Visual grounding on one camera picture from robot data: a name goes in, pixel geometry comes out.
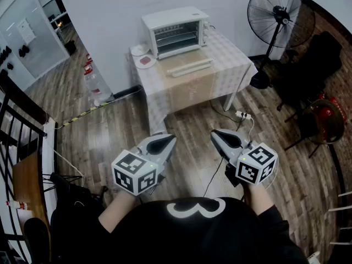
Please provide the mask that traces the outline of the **black office chair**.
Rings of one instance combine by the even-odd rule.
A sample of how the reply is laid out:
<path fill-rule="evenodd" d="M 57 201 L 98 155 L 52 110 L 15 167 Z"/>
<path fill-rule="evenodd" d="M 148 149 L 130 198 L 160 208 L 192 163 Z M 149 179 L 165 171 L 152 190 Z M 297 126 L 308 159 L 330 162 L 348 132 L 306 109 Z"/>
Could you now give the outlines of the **black office chair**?
<path fill-rule="evenodd" d="M 104 193 L 92 194 L 89 189 L 66 181 L 58 174 L 51 174 L 50 181 L 58 190 L 56 209 L 50 225 L 32 217 L 24 223 L 24 240 L 29 249 L 32 264 L 87 264 L 89 245 L 98 244 L 84 236 L 88 223 L 104 210 Z"/>

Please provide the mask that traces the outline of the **white wall panel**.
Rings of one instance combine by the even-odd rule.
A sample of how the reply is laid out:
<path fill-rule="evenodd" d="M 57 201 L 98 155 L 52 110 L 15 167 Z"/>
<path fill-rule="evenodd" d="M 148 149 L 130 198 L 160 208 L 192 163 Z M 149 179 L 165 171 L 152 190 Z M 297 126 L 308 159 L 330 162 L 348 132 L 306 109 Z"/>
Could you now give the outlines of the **white wall panel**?
<path fill-rule="evenodd" d="M 25 43 L 17 25 L 24 18 L 36 38 Z M 0 0 L 0 33 L 33 79 L 38 79 L 69 58 L 39 0 Z M 30 52 L 24 58 L 18 50 L 26 45 Z"/>

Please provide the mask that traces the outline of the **red plastic crate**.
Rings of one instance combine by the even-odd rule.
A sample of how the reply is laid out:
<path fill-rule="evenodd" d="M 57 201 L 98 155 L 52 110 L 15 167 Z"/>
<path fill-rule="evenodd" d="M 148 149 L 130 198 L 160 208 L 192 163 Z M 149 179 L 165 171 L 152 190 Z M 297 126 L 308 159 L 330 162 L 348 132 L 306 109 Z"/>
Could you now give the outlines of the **red plastic crate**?
<path fill-rule="evenodd" d="M 332 102 L 339 109 L 339 111 L 343 117 L 344 123 L 347 122 L 347 115 L 346 115 L 344 109 L 341 107 L 341 105 L 336 97 L 328 97 L 328 95 L 326 93 L 320 92 L 318 94 L 318 99 L 329 100 L 329 102 Z"/>

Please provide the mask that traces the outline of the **person's left forearm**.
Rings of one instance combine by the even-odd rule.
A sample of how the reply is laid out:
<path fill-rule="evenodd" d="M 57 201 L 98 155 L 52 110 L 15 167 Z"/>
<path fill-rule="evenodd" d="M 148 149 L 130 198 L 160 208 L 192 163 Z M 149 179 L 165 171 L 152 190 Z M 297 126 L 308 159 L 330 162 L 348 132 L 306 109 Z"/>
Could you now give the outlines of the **person's left forearm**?
<path fill-rule="evenodd" d="M 113 232 L 118 223 L 134 208 L 136 196 L 122 190 L 100 214 L 98 220 L 109 233 Z"/>

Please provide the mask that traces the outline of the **person's black printed shirt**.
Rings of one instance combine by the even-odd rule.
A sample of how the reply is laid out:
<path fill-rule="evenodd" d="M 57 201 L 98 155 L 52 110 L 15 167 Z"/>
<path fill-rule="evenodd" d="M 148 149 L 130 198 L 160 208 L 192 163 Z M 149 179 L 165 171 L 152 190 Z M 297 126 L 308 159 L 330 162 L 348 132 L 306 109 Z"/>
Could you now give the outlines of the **person's black printed shirt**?
<path fill-rule="evenodd" d="M 257 214 L 229 197 L 148 202 L 93 229 L 108 263 L 309 264 L 275 206 Z"/>

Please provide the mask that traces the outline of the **small bottle red label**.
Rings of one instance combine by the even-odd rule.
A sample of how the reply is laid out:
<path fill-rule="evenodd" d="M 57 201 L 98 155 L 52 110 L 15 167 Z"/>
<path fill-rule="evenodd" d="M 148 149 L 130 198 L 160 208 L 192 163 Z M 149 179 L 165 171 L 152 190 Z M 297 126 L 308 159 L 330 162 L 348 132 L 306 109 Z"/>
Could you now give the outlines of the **small bottle red label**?
<path fill-rule="evenodd" d="M 15 209 L 29 210 L 28 204 L 26 202 L 10 200 L 6 202 L 6 205 Z"/>

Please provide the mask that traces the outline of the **brown wooden desk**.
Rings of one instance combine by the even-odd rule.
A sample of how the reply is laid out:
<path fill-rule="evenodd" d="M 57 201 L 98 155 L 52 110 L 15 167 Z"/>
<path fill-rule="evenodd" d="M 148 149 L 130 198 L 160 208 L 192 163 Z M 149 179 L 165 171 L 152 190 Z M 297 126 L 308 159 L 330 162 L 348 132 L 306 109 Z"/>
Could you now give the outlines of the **brown wooden desk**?
<path fill-rule="evenodd" d="M 12 176 L 15 200 L 27 204 L 27 210 L 17 209 L 21 232 L 24 232 L 28 219 L 38 218 L 45 224 L 47 234 L 50 234 L 40 152 L 34 152 L 14 165 Z"/>

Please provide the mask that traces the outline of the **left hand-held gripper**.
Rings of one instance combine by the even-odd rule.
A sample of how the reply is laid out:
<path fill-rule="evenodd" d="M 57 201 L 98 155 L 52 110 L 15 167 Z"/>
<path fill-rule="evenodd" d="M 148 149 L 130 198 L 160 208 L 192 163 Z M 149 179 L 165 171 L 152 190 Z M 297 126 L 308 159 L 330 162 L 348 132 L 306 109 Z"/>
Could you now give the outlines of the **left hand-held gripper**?
<path fill-rule="evenodd" d="M 123 150 L 112 163 L 114 183 L 134 196 L 151 194 L 163 180 L 162 172 L 176 142 L 173 134 L 159 134 L 145 138 L 131 150 Z"/>

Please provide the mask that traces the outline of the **person's right forearm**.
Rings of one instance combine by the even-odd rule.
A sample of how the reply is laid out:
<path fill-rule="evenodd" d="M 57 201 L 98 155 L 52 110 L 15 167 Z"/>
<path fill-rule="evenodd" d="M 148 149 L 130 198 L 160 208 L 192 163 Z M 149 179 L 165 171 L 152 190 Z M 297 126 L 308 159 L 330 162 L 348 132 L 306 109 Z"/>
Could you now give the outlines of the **person's right forearm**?
<path fill-rule="evenodd" d="M 271 218 L 276 207 L 271 200 L 266 188 L 260 185 L 244 184 L 244 202 L 265 223 Z"/>

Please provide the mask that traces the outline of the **white frame furniture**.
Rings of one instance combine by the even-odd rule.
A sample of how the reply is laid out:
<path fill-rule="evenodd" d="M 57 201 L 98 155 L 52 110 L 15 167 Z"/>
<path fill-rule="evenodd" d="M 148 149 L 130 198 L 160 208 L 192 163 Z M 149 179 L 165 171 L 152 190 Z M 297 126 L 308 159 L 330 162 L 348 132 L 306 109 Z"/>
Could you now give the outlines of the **white frame furniture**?
<path fill-rule="evenodd" d="M 352 227 L 351 226 L 347 226 L 347 222 L 344 218 L 344 213 L 347 210 L 352 209 L 352 205 L 346 205 L 346 206 L 342 206 L 342 207 L 336 207 L 336 208 L 330 208 L 328 210 L 328 212 L 334 212 L 334 213 L 341 213 L 342 214 L 342 227 L 339 227 L 339 237 L 338 237 L 338 241 L 331 241 L 330 244 L 331 245 L 340 245 L 340 246 L 352 246 L 352 237 L 350 240 L 347 241 L 340 241 L 340 237 L 341 237 L 341 233 L 342 233 L 342 239 L 347 237 L 347 232 L 350 230 L 352 232 Z"/>

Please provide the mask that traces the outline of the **table with checked cloth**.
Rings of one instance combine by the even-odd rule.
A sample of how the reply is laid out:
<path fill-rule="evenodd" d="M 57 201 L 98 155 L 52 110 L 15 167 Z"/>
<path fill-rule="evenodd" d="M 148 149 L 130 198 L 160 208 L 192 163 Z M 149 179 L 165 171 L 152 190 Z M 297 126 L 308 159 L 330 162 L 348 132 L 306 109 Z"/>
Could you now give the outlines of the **table with checked cloth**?
<path fill-rule="evenodd" d="M 208 59 L 208 68 L 178 77 L 170 73 Z M 217 97 L 228 97 L 224 106 L 228 110 L 236 93 L 249 86 L 257 73 L 254 63 L 215 29 L 209 30 L 207 45 L 201 49 L 151 62 L 146 68 L 137 56 L 130 55 L 129 60 L 134 80 L 144 88 L 151 135 L 162 131 L 167 115 Z"/>

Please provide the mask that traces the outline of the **black metal railing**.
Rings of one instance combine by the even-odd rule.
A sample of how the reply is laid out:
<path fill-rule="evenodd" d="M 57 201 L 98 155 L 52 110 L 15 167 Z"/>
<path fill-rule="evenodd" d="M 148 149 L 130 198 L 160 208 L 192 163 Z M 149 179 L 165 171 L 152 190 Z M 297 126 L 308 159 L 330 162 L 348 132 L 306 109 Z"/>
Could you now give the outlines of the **black metal railing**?
<path fill-rule="evenodd" d="M 0 260 L 32 262 L 21 232 L 17 209 L 6 205 L 15 200 L 13 167 L 34 152 L 42 157 L 42 176 L 48 221 L 56 207 L 56 187 L 50 176 L 56 171 L 57 126 L 41 107 L 0 71 Z"/>

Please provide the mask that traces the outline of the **white plate with red piece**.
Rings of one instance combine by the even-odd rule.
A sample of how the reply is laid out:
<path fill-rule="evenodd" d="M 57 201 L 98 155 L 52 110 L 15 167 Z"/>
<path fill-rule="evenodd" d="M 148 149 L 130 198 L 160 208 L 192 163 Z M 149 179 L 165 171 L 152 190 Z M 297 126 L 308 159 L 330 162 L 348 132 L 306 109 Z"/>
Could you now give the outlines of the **white plate with red piece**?
<path fill-rule="evenodd" d="M 156 63 L 156 59 L 151 54 L 140 56 L 136 61 L 135 65 L 139 69 L 148 69 Z"/>

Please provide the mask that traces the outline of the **large clear water bottle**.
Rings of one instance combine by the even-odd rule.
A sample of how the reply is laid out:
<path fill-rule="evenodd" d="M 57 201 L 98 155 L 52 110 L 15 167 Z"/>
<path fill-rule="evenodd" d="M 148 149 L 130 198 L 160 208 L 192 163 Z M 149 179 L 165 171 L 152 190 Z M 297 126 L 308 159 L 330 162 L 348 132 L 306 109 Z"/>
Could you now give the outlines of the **large clear water bottle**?
<path fill-rule="evenodd" d="M 95 106 L 99 106 L 113 98 L 112 91 L 99 73 L 85 75 L 85 84 Z"/>

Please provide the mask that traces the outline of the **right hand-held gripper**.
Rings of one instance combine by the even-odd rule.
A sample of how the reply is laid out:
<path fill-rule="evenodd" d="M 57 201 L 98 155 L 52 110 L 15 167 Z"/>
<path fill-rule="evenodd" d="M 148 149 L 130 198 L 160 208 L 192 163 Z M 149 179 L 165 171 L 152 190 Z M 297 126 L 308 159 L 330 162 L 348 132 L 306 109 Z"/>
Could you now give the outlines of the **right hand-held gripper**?
<path fill-rule="evenodd" d="M 229 129 L 213 129 L 211 141 L 218 153 L 235 167 L 236 178 L 259 185 L 273 173 L 278 155 L 266 144 L 260 143 L 252 149 L 244 148 L 248 139 Z"/>

